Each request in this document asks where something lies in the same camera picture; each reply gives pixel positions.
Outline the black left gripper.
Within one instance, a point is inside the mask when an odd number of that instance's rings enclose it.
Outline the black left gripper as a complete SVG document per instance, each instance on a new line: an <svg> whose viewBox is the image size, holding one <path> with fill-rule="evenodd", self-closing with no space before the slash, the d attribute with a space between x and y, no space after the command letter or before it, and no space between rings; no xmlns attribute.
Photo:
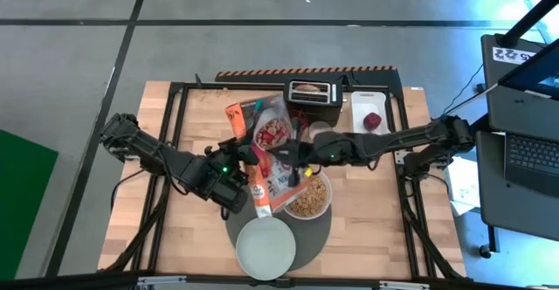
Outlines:
<svg viewBox="0 0 559 290"><path fill-rule="evenodd" d="M259 163L250 144L221 145L218 149L207 146L204 154L197 155L193 161L194 173L190 176L189 192L238 214L248 200L244 190L248 174L241 169L242 162L248 165Z"/></svg>

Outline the orange cereal box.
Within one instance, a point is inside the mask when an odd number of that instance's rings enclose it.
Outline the orange cereal box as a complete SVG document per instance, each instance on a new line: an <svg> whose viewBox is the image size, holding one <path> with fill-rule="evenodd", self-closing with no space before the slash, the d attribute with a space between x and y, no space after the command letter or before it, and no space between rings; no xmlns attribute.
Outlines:
<svg viewBox="0 0 559 290"><path fill-rule="evenodd" d="M225 109L234 136L250 144L259 158L257 165L245 165L248 192L259 218L283 211L307 187L310 168L300 169L300 184L288 187L291 167L274 158L271 148L293 139L293 129L283 98L279 95L232 104Z"/></svg>

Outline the pale pink bowl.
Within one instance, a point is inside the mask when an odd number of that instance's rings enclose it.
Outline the pale pink bowl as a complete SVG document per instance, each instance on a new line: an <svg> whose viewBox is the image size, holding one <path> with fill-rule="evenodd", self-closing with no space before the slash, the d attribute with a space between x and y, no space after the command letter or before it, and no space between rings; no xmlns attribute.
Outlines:
<svg viewBox="0 0 559 290"><path fill-rule="evenodd" d="M322 209L319 211L319 213L318 213L317 215L312 216L312 217L304 217L304 216L298 216L298 215L294 214L292 211L290 211L290 210L289 210L289 204L288 204L288 205L286 206L286 208L284 209L284 211L285 211L289 216L291 216L291 217L293 217L293 218L297 218L297 219L299 219L299 220L312 220L312 219L316 219L316 218L322 216L322 215L327 211L327 209L328 209L328 207L330 206L331 201L332 201L332 187L331 187L331 183L330 183L330 181L328 180L328 177L327 177L324 173L322 173L322 172L321 172L320 174L318 174L318 175L315 175L315 176L318 176L318 177L324 182L324 184L325 184L326 187L327 187L328 193L327 193L327 201L326 201L325 205L322 207ZM295 199L297 199L297 198L298 198L302 193L304 193L306 190L307 190L307 187L306 187L300 194L298 194L298 195L295 197Z"/></svg>

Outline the red apple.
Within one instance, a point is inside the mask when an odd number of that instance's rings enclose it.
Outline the red apple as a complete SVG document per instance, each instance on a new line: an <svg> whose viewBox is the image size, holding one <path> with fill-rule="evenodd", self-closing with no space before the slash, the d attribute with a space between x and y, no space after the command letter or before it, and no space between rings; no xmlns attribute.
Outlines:
<svg viewBox="0 0 559 290"><path fill-rule="evenodd" d="M367 131L372 132L382 124L382 121L383 119L379 114L371 112L363 117L362 125Z"/></svg>

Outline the glass of milk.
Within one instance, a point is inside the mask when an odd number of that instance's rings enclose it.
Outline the glass of milk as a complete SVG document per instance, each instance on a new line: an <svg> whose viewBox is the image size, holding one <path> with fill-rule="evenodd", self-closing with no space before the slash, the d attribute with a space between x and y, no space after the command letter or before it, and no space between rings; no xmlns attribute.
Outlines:
<svg viewBox="0 0 559 290"><path fill-rule="evenodd" d="M330 132L332 127L325 121L315 121L308 127L308 136L313 140L320 133Z"/></svg>

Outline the brown cereal pieces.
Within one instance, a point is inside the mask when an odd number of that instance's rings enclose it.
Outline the brown cereal pieces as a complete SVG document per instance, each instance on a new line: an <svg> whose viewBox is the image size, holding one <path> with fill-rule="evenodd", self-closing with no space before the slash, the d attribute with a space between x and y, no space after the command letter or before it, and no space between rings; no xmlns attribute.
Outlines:
<svg viewBox="0 0 559 290"><path fill-rule="evenodd" d="M308 179L307 190L289 204L289 210L298 216L312 217L319 213L327 201L327 187L318 176Z"/></svg>

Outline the grey round woven placemat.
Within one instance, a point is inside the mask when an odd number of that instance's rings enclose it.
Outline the grey round woven placemat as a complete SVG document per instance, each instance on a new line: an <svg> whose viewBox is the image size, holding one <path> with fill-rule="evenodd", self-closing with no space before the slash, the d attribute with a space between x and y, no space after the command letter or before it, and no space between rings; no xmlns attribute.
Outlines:
<svg viewBox="0 0 559 290"><path fill-rule="evenodd" d="M328 206L321 216L311 220L297 219L290 216L286 211L274 213L273 216L284 222L294 235L296 253L289 272L306 266L322 251L331 229L331 206ZM244 209L239 214L229 214L224 224L232 245L236 244L242 228L254 218L257 218L257 215L251 199L247 201Z"/></svg>

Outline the white plastic tray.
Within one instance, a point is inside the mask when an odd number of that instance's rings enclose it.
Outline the white plastic tray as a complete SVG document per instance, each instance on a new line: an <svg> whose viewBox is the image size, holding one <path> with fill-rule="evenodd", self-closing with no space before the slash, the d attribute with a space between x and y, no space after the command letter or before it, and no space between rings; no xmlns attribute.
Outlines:
<svg viewBox="0 0 559 290"><path fill-rule="evenodd" d="M388 117L386 114L386 95L379 92L353 92L350 95L351 124L354 133L372 133L375 135L385 135L390 132L388 127ZM379 114L383 121L382 124L372 132L367 131L362 125L362 119L368 113Z"/></svg>

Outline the pale green plate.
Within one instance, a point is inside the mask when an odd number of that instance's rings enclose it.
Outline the pale green plate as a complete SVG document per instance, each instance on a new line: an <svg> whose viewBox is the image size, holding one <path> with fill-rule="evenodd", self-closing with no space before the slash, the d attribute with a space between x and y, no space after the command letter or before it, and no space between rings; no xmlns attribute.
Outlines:
<svg viewBox="0 0 559 290"><path fill-rule="evenodd" d="M256 280L274 280L294 262L296 242L291 229L276 217L255 218L240 231L236 256L242 270Z"/></svg>

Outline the white paper box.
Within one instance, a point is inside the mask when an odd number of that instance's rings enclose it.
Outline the white paper box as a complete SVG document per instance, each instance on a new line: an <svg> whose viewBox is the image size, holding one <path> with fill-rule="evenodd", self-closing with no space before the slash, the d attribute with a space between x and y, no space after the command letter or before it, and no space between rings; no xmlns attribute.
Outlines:
<svg viewBox="0 0 559 290"><path fill-rule="evenodd" d="M476 162L454 156L452 163L443 172L454 217L480 207L479 174Z"/></svg>

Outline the black aluminium crossbar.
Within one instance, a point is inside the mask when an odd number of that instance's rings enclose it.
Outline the black aluminium crossbar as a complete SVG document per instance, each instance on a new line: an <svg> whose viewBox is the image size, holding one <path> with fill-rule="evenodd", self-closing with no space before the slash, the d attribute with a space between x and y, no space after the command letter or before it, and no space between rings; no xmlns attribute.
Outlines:
<svg viewBox="0 0 559 290"><path fill-rule="evenodd" d="M414 277L410 280L319 279L281 277L276 280L256 280L250 277L210 275L156 275L150 270L100 272L20 280L0 281L0 290L103 290L129 287L150 287L163 284L231 284L251 287L270 286L279 289L293 287L366 287L372 290L559 290L559 285L513 287L475 282L471 279L438 279Z"/></svg>

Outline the grey equipment cart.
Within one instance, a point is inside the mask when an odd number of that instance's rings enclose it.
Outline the grey equipment cart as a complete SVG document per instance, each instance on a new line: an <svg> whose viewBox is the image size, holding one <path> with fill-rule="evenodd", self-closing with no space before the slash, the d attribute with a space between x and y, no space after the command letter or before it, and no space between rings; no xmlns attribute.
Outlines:
<svg viewBox="0 0 559 290"><path fill-rule="evenodd" d="M493 60L493 47L538 53L546 45L518 40L513 47L499 45L495 35L481 38L483 71L487 87L487 113L473 124L480 181L481 218L489 230L489 242L480 254L497 252L499 228L559 241L559 198L548 197L508 181L505 177L505 137L507 130L520 126L514 121L516 99L530 94L501 86L499 80L520 65Z"/></svg>

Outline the green floor mat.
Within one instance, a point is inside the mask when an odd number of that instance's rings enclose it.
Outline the green floor mat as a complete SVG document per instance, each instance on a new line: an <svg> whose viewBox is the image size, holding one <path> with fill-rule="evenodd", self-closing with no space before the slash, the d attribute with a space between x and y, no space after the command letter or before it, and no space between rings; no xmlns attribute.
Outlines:
<svg viewBox="0 0 559 290"><path fill-rule="evenodd" d="M0 280L13 280L59 153L0 129Z"/></svg>

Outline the dark laptop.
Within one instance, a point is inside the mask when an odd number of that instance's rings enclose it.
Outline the dark laptop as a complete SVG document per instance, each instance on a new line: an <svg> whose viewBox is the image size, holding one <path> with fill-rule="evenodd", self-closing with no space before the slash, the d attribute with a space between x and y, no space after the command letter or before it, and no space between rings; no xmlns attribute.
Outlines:
<svg viewBox="0 0 559 290"><path fill-rule="evenodd" d="M559 39L503 76L499 84L532 96L514 101L514 122L520 127L506 131L506 179L559 198Z"/></svg>

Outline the white label sticker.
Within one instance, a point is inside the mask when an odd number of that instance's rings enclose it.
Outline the white label sticker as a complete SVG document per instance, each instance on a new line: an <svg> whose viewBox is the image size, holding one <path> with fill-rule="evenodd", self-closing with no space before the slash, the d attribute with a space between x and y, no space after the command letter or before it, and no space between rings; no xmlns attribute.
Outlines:
<svg viewBox="0 0 559 290"><path fill-rule="evenodd" d="M524 62L531 59L535 56L535 52L526 52L516 49L509 49L509 48L501 48L501 47L493 47L493 60L508 63L508 64L515 64L515 65L522 65Z"/></svg>

